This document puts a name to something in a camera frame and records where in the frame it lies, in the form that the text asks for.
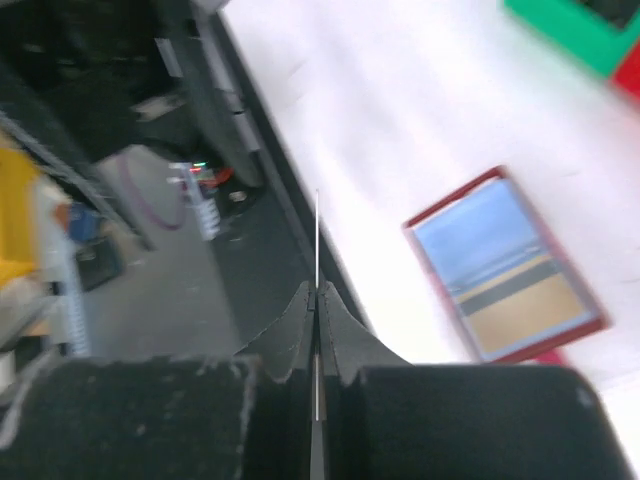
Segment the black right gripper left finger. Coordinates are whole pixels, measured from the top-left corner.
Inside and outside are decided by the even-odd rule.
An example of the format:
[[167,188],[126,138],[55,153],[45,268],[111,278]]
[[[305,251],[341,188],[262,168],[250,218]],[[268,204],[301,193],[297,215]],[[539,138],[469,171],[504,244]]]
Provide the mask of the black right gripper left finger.
[[49,354],[1,400],[5,479],[305,479],[313,289],[231,356]]

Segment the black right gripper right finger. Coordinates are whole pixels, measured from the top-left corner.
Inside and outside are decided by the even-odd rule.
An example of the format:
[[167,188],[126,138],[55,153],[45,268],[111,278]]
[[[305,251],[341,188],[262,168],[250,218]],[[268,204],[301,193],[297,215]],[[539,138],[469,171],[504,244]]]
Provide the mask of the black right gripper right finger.
[[548,365],[414,366],[318,293],[330,479],[630,479],[591,386]]

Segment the red leather card holder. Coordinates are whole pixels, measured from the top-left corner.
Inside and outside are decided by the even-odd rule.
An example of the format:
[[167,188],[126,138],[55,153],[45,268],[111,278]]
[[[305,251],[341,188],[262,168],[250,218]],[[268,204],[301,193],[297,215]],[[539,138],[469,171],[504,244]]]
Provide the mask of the red leather card holder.
[[[404,222],[403,232],[451,320],[480,362],[560,364],[561,347],[609,324],[588,283],[504,165],[486,170],[417,213]],[[552,257],[592,317],[568,332],[489,361],[475,346],[454,297],[538,255]]]

